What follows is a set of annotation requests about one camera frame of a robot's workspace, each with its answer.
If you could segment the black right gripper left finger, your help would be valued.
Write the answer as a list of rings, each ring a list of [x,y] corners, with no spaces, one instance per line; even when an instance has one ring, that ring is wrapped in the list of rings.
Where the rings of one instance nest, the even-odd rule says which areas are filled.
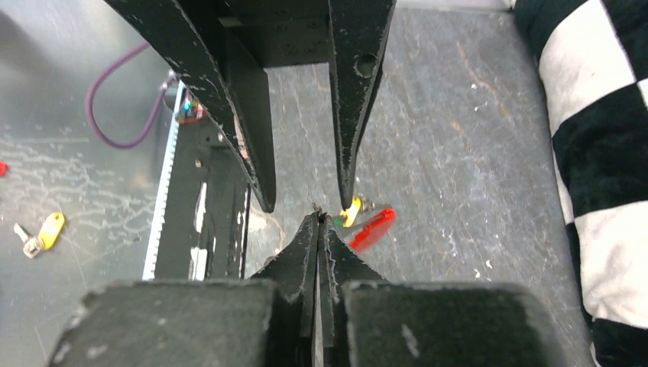
[[[86,294],[50,366],[313,366],[319,214],[243,280],[131,281]]]

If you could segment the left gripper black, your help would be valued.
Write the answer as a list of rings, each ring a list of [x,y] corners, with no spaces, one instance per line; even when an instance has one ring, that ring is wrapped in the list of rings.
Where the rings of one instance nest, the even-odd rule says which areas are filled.
[[[262,67],[329,61],[339,195],[344,209],[351,206],[358,151],[381,84],[395,1],[108,4],[203,105],[266,213],[274,211],[277,182]]]

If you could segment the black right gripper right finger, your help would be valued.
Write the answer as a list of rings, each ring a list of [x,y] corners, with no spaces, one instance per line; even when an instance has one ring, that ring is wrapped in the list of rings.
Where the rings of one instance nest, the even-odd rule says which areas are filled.
[[[511,283],[386,281],[319,217],[327,366],[564,366],[542,303]]]

